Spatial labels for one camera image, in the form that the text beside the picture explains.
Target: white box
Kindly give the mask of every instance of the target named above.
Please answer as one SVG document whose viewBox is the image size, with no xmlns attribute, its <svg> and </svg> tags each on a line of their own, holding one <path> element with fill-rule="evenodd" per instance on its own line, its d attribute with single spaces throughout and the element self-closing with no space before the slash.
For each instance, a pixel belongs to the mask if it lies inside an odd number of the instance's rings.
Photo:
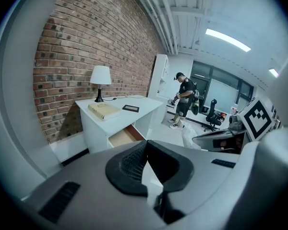
<svg viewBox="0 0 288 230">
<path fill-rule="evenodd" d="M 252 141 L 257 141 L 263 137 L 274 124 L 274 120 L 271 119 L 260 98 L 252 99 L 237 113 L 237 118 L 243 122 Z"/>
</svg>

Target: office chair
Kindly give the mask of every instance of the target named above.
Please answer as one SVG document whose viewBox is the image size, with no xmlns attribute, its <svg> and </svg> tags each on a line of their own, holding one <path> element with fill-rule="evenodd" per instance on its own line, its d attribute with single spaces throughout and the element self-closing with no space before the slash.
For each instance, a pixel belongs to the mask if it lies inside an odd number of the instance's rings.
<svg viewBox="0 0 288 230">
<path fill-rule="evenodd" d="M 210 111 L 209 111 L 209 114 L 206 117 L 206 121 L 209 122 L 210 125 L 209 125 L 209 127 L 207 127 L 204 130 L 204 132 L 206 130 L 208 130 L 208 129 L 210 129 L 211 131 L 215 131 L 216 130 L 215 126 L 216 125 L 220 126 L 222 124 L 221 121 L 219 120 L 221 118 L 221 116 L 215 114 L 215 105 L 216 105 L 216 103 L 217 103 L 216 99 L 213 99 L 211 101 Z"/>
</svg>

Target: open drawer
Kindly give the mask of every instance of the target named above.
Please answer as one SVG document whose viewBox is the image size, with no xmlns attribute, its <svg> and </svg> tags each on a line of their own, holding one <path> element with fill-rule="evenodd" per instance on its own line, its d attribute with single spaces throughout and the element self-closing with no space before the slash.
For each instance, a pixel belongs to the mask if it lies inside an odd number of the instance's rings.
<svg viewBox="0 0 288 230">
<path fill-rule="evenodd" d="M 109 137 L 109 147 L 118 147 L 120 145 L 132 143 L 139 140 L 145 140 L 145 138 L 133 125 L 129 125 L 118 133 Z"/>
</svg>

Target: white ceiling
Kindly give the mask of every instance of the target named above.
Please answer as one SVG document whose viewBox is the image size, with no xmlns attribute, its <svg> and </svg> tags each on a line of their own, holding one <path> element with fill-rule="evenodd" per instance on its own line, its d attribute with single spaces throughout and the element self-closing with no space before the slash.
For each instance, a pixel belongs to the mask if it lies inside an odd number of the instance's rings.
<svg viewBox="0 0 288 230">
<path fill-rule="evenodd" d="M 194 59 L 264 90 L 275 80 L 268 70 L 275 68 L 279 72 L 288 61 L 288 22 L 274 0 L 140 1 L 169 54 L 192 54 Z M 231 36 L 251 50 L 244 52 L 205 35 L 207 28 Z"/>
</svg>

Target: book spine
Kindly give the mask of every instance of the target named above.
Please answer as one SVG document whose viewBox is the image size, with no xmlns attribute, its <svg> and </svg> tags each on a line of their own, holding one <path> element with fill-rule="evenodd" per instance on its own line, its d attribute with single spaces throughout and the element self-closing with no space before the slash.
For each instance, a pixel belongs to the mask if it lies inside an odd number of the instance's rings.
<svg viewBox="0 0 288 230">
<path fill-rule="evenodd" d="M 97 111 L 96 109 L 92 108 L 91 106 L 88 106 L 88 109 L 94 113 L 97 117 L 99 117 L 101 120 L 104 120 L 104 115 L 102 115 L 99 111 Z"/>
</svg>

